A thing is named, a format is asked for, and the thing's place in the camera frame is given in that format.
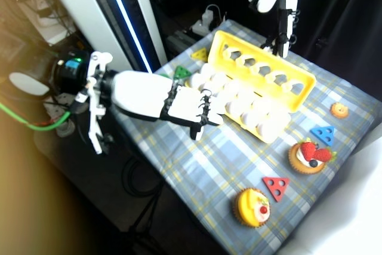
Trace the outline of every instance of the blueberry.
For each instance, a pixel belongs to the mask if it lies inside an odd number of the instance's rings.
[[[317,160],[312,159],[311,161],[309,161],[309,165],[310,165],[311,167],[316,167],[316,166],[318,165],[318,162],[317,162]]]

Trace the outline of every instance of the blue triangle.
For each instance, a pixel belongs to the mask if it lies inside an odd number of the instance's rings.
[[[319,138],[319,140],[323,141],[327,146],[332,146],[334,127],[312,128],[310,132]]]

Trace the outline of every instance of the egg carton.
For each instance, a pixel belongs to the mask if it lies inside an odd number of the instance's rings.
[[[269,97],[262,97],[238,79],[229,78],[205,63],[186,85],[200,91],[210,90],[226,107],[226,115],[244,130],[265,143],[274,142],[291,120],[287,109]]]
[[[291,113],[299,110],[316,85],[315,76],[308,71],[220,30],[212,42],[208,63]]]

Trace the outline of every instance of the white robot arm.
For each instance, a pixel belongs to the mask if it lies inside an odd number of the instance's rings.
[[[107,152],[98,119],[106,113],[100,99],[108,99],[123,113],[147,121],[163,119],[190,127],[190,136],[199,140],[204,125],[220,125],[223,105],[208,90],[184,87],[166,77],[137,71],[107,71],[112,61],[109,53],[93,52],[88,67],[87,84],[76,96],[76,105],[90,98],[89,138],[97,154]]]
[[[269,12],[276,4],[277,0],[257,0],[257,11],[260,13]],[[275,33],[271,35],[266,43],[262,46],[264,49],[271,49],[276,55],[285,58],[288,55],[293,26],[297,22],[297,3],[298,0],[279,0],[278,3],[278,18],[279,24]]]

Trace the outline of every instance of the tablecloth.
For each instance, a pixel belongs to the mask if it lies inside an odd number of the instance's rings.
[[[231,20],[218,29],[258,46],[264,42],[262,36]],[[173,76],[178,65],[196,72],[200,63],[190,55],[203,47],[209,50],[213,36],[214,32],[210,33],[157,73]],[[123,130],[206,229],[232,254],[273,254],[309,211],[371,124],[380,120],[382,103],[378,100],[292,52],[287,60],[314,74],[317,84],[271,145],[261,142],[227,117],[219,127],[206,126],[202,139],[196,142],[190,139],[186,127],[160,120],[145,122],[129,118],[112,108]],[[349,107],[348,118],[337,119],[330,114],[329,109],[335,102]],[[326,126],[335,127],[332,150],[338,152],[337,159],[329,162],[319,174],[295,172],[288,162],[290,147],[307,137],[315,139],[310,130]],[[266,176],[290,179],[281,202],[272,198],[262,182]],[[261,189],[270,199],[270,219],[256,229],[241,225],[232,213],[235,195],[248,187]]]

